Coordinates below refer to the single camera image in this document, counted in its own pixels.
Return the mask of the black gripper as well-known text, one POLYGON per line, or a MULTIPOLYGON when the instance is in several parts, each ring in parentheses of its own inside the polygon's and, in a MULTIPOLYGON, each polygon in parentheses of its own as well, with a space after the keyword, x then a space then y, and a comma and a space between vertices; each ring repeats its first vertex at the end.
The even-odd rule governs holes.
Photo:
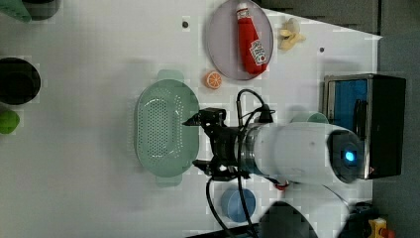
POLYGON ((226 116, 225 109, 205 108, 183 122, 184 126, 201 126, 210 140, 211 161, 195 160, 192 164, 216 181, 230 181, 237 177, 248 179, 248 172, 240 172, 238 150, 235 148, 240 128, 228 127, 226 116))

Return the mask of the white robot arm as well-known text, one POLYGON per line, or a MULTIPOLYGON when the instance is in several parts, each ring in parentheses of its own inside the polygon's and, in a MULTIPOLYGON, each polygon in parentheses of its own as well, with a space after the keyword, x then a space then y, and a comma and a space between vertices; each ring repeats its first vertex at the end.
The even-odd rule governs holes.
POLYGON ((183 124, 200 126, 213 158, 193 165, 212 181, 259 176, 275 185, 298 185, 271 204, 259 219, 261 238, 339 238, 351 213, 336 193, 364 172, 364 143, 333 124, 225 124, 226 111, 200 110, 183 124))

